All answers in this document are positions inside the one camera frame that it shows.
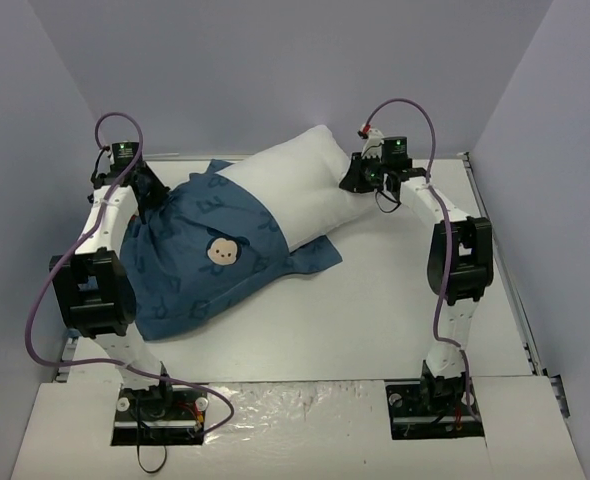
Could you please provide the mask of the white pillow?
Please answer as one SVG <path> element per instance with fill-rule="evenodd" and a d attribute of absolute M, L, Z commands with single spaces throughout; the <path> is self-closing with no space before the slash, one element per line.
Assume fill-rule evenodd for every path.
<path fill-rule="evenodd" d="M 374 208 L 366 194 L 339 188 L 349 158 L 325 125 L 219 171 L 273 216 L 294 251 Z"/>

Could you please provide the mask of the blue cartoon letter pillowcase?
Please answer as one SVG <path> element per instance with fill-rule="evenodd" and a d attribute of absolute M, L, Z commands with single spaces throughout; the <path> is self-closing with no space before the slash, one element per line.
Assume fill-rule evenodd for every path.
<path fill-rule="evenodd" d="M 133 218 L 120 251 L 147 341 L 195 330 L 269 283 L 312 275 L 342 261 L 327 236 L 290 250 L 277 221 L 213 160 Z"/>

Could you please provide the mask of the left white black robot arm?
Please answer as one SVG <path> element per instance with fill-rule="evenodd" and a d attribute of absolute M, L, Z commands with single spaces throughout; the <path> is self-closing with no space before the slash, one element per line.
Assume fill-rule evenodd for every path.
<path fill-rule="evenodd" d="M 138 142 L 117 142 L 102 150 L 111 165 L 106 173 L 91 175 L 91 210 L 82 243 L 59 270 L 55 266 L 62 258 L 51 258 L 52 285 L 65 325 L 101 347 L 120 373 L 121 395 L 140 402 L 152 417 L 164 418 L 175 409 L 177 395 L 135 325 L 136 295 L 120 250 L 131 220 L 143 219 L 169 188 L 143 160 Z"/>

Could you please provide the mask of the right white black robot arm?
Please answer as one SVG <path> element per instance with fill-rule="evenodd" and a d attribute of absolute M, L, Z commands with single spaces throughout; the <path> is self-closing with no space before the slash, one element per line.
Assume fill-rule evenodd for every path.
<path fill-rule="evenodd" d="M 437 305 L 418 398 L 425 410 L 440 413 L 470 387 L 465 349 L 475 310 L 494 277 L 492 225 L 457 207 L 426 179 L 427 169 L 413 166 L 406 137 L 386 137 L 377 129 L 360 137 L 363 148 L 351 154 L 339 188 L 385 196 L 432 230 L 427 279 Z"/>

